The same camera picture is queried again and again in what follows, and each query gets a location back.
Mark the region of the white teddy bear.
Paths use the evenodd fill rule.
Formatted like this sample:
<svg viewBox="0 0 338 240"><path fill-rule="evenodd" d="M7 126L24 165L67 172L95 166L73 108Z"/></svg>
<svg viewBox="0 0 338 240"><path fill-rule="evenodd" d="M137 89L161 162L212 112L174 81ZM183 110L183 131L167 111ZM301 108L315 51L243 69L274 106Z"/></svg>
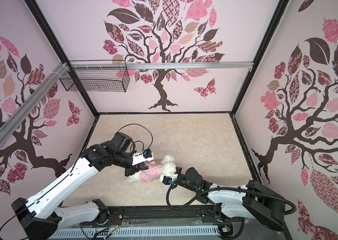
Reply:
<svg viewBox="0 0 338 240"><path fill-rule="evenodd" d="M154 163L161 163L162 165L161 175L164 175L164 176L177 175L178 176L178 174L175 173L176 172L175 158L172 155L164 156L164 158L159 162L155 162L155 161L148 162L146 166L148 167L149 164L154 164ZM132 176L129 176L127 179L127 182L128 183L142 182L140 180L140 174L141 174L141 171L135 173Z"/></svg>

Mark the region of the pink teddy hoodie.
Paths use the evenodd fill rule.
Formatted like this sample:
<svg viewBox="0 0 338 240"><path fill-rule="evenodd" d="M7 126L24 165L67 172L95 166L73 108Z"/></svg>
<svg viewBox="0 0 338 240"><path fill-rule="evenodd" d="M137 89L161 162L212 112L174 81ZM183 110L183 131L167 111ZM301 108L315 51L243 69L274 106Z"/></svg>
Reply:
<svg viewBox="0 0 338 240"><path fill-rule="evenodd" d="M161 176L161 163L149 164L147 170L141 171L140 180L143 183L150 183L157 180Z"/></svg>

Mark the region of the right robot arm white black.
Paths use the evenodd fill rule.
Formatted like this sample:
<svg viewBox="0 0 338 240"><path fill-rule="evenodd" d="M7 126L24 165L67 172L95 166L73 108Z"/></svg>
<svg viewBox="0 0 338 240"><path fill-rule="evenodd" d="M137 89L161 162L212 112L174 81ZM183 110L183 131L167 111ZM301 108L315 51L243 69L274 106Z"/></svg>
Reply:
<svg viewBox="0 0 338 240"><path fill-rule="evenodd" d="M204 180L195 168L189 168L185 174L181 171L182 168L177 167L174 174L160 178L163 184L169 185L166 201L173 210L186 208L195 201L213 204L213 215L218 221L235 217L256 219L277 232L284 230L284 217L296 211L292 202L254 180L243 186L228 187ZM175 207L170 203L169 194L176 187L190 190L195 196Z"/></svg>

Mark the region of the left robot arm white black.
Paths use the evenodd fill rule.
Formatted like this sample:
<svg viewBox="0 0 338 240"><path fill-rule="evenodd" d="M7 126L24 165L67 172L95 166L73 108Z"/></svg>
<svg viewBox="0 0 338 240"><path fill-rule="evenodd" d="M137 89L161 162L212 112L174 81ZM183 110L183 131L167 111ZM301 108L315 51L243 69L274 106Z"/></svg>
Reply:
<svg viewBox="0 0 338 240"><path fill-rule="evenodd" d="M110 141L84 150L71 168L43 190L28 199L14 201L12 209L28 239L46 240L57 230L83 222L106 223L110 212L99 199L75 207L60 207L60 204L106 167L124 168L127 177L148 169L146 162L154 159L153 152L150 149L128 152L128 147L134 145L131 137L117 132Z"/></svg>

